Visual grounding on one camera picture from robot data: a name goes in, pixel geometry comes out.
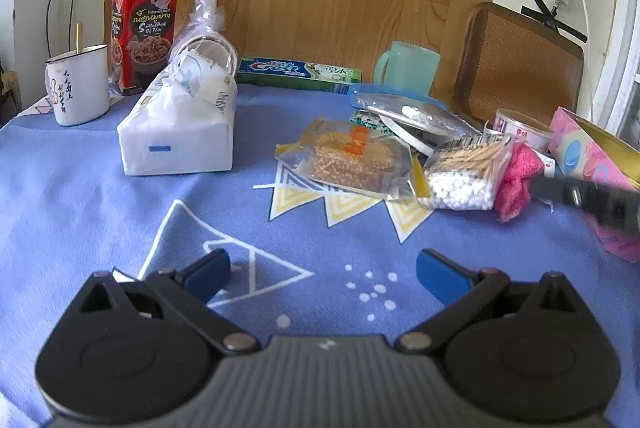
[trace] white tissue package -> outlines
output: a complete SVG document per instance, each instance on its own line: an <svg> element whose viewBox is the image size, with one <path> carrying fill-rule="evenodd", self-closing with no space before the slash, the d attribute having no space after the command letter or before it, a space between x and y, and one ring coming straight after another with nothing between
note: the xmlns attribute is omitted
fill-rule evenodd
<svg viewBox="0 0 640 428"><path fill-rule="evenodd" d="M184 50L118 125L127 175L230 170L238 87L221 66Z"/></svg>

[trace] pink scrubber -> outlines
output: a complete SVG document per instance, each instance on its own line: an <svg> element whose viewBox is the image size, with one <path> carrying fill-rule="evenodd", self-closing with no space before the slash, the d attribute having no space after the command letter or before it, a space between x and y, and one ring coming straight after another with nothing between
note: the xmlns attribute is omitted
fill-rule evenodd
<svg viewBox="0 0 640 428"><path fill-rule="evenodd" d="M513 146L511 161L495 197L494 210L500 213L499 220L507 222L517 217L531 202L529 179L542 173L545 165L525 143Z"/></svg>

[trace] ziplock bag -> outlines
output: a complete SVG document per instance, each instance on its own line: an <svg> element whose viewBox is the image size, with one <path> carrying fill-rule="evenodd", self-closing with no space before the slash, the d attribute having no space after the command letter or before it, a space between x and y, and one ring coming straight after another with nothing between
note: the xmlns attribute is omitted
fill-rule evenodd
<svg viewBox="0 0 640 428"><path fill-rule="evenodd" d="M443 110L447 109L447 105L442 101L435 99L433 97L429 97L428 95L423 95L418 92L414 92L412 90L405 90L404 88L395 88L393 86L384 85L384 84L369 84L369 83L360 83L354 84L349 88L349 104L354 108L359 108L359 106L355 106L356 97L359 94L363 93L387 93L391 95L401 95L404 97L408 97L409 99L415 99L416 101L425 102L429 104L433 104L433 106L438 106Z"/></svg>
<svg viewBox="0 0 640 428"><path fill-rule="evenodd" d="M472 137L478 132L446 110L402 95L387 93L353 93L351 106L383 115L393 121L406 124L441 140Z"/></svg>
<svg viewBox="0 0 640 428"><path fill-rule="evenodd" d="M342 121L313 121L276 159L295 173L380 199L412 195L412 156L396 137Z"/></svg>

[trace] white enamel mug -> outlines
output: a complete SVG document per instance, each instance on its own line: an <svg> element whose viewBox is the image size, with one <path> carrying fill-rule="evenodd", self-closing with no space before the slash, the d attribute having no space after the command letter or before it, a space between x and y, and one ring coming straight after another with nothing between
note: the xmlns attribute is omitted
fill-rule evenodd
<svg viewBox="0 0 640 428"><path fill-rule="evenodd" d="M107 45L88 46L47 59L47 95L56 121L74 126L100 117L109 109Z"/></svg>

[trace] plastic bag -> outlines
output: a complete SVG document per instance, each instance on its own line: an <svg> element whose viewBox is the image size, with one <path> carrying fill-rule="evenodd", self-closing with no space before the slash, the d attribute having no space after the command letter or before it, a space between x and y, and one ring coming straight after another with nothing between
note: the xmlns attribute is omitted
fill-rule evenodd
<svg viewBox="0 0 640 428"><path fill-rule="evenodd" d="M428 191L418 194L418 202L431 209L493 208L515 141L469 137L441 144L424 166Z"/></svg>
<svg viewBox="0 0 640 428"><path fill-rule="evenodd" d="M196 50L200 55L220 65L229 74L238 73L238 52L220 34L225 28L225 10L218 7L218 0L195 0L189 22L174 40L170 61L184 50Z"/></svg>
<svg viewBox="0 0 640 428"><path fill-rule="evenodd" d="M276 159L295 173L380 199L411 194L412 156L397 138L342 121L313 121Z"/></svg>
<svg viewBox="0 0 640 428"><path fill-rule="evenodd" d="M459 117L433 104L388 93L354 92L351 106L384 115L393 121L406 124L440 139L472 137L478 132Z"/></svg>
<svg viewBox="0 0 640 428"><path fill-rule="evenodd" d="M182 51L118 125L125 173L230 170L237 93L224 68Z"/></svg>
<svg viewBox="0 0 640 428"><path fill-rule="evenodd" d="M357 106L357 97L363 93L388 93L392 95L401 95L409 99L415 99L419 102L433 104L433 106L438 106L443 110L447 109L447 105L442 101L429 97L428 95L423 95L411 90L405 90L404 88L396 88L388 84L369 83L358 83L349 87L349 104L354 108L360 108L360 106Z"/></svg>

